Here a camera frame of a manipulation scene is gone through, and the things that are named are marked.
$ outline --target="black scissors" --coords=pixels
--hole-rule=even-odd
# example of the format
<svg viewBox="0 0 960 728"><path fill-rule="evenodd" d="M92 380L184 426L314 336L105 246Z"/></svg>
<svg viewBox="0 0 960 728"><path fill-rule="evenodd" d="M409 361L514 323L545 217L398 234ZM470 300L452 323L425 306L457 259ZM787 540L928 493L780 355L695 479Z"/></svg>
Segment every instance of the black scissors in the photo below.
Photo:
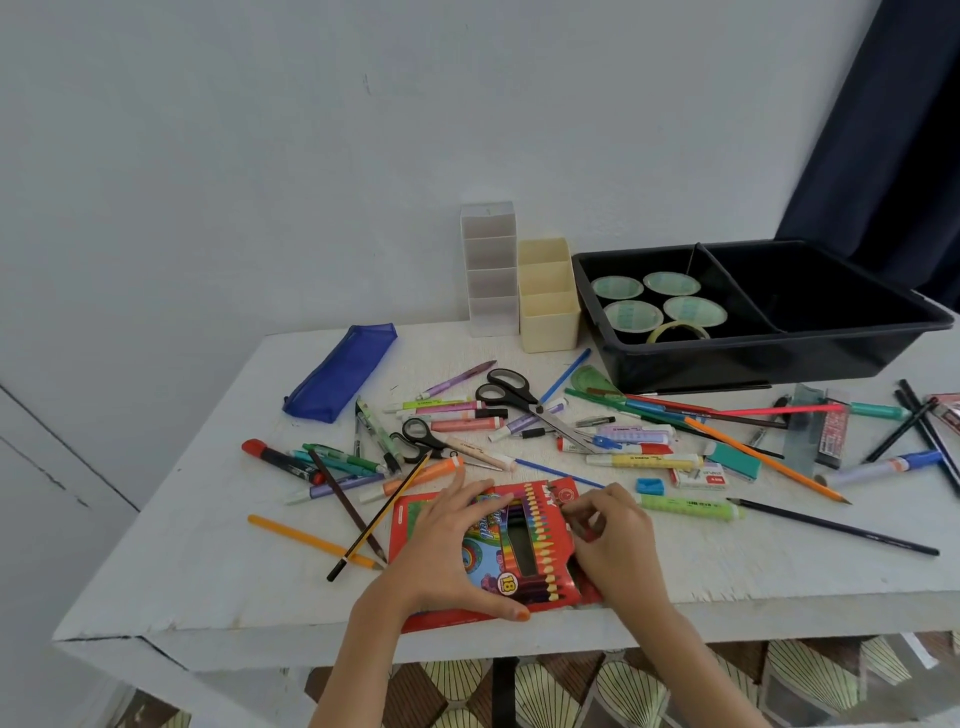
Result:
<svg viewBox="0 0 960 728"><path fill-rule="evenodd" d="M487 372L487 381L477 387L474 396L488 407L509 404L524 412L536 415L565 438L586 449L587 452L606 452L603 448L595 446L592 440L581 435L563 420L544 410L543 405L531 394L530 382L527 381L527 377L512 369L491 369Z"/></svg>
<svg viewBox="0 0 960 728"><path fill-rule="evenodd" d="M403 426L400 428L400 432L394 432L391 434L390 438L396 442L397 446L400 448L400 452L403 455L404 462L407 463L417 463L420 462L420 459L427 453L430 453L430 458L433 460L442 460L445 457L453 457L454 455L464 458L462 454L457 452L455 449L450 448L447 443L443 440L439 440L430 433L430 425L428 425L424 420L421 420L419 417L411 417L409 420L403 423ZM408 452L412 452L411 449L417 451L416 456L408 456ZM495 471L499 470L498 468L493 467L492 465L486 465L485 463L476 463L472 460L469 462L470 465L475 465L478 468L487 468L489 470Z"/></svg>

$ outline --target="child's hand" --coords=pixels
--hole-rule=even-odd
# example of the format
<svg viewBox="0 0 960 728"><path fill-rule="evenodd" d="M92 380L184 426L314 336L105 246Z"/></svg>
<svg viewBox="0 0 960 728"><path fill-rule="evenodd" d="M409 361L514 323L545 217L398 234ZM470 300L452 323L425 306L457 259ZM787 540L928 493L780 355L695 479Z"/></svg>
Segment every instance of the child's hand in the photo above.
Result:
<svg viewBox="0 0 960 728"><path fill-rule="evenodd" d="M493 485L480 480L464 485L466 471L429 501L417 517L410 541L373 585L407 615L439 609L469 609L492 617L526 621L530 612L506 596L491 594L470 583L464 570L464 533L494 511L506 507L502 497L470 501Z"/></svg>
<svg viewBox="0 0 960 728"><path fill-rule="evenodd" d="M577 563L613 610L644 614L670 608L654 526L633 497L619 483L590 491L563 507L570 520ZM585 527L599 535L588 543Z"/></svg>

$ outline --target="eraser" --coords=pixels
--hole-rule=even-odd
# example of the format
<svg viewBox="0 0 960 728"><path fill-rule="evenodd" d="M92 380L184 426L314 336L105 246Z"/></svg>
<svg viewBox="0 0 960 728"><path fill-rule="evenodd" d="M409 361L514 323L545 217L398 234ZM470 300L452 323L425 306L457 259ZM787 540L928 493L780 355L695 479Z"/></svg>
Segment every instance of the eraser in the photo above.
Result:
<svg viewBox="0 0 960 728"><path fill-rule="evenodd" d="M636 479L636 491L645 496L662 496L663 481L658 477L639 477Z"/></svg>
<svg viewBox="0 0 960 728"><path fill-rule="evenodd" d="M753 482L760 475L760 461L724 443L707 443L704 457L719 463L735 475Z"/></svg>

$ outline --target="white drawer organizer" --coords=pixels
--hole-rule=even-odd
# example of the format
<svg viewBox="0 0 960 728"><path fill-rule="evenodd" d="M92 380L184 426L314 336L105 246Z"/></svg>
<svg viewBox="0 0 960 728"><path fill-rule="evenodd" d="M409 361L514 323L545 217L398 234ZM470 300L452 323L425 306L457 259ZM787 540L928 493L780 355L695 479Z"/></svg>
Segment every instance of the white drawer organizer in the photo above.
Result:
<svg viewBox="0 0 960 728"><path fill-rule="evenodd" d="M514 204L461 206L460 236L467 262L470 335L516 335L519 305Z"/></svg>

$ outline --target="black plastic tray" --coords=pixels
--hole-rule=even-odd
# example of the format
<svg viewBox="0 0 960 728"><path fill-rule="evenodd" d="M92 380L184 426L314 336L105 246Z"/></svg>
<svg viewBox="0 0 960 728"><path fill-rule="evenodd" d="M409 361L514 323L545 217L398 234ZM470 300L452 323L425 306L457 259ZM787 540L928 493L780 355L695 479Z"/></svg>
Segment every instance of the black plastic tray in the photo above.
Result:
<svg viewBox="0 0 960 728"><path fill-rule="evenodd" d="M709 339L646 344L618 336L590 286L676 271L722 305ZM803 240L579 253L577 292L612 382L623 392L740 389L874 376L925 331L953 318L922 297ZM641 301L662 305L644 290Z"/></svg>

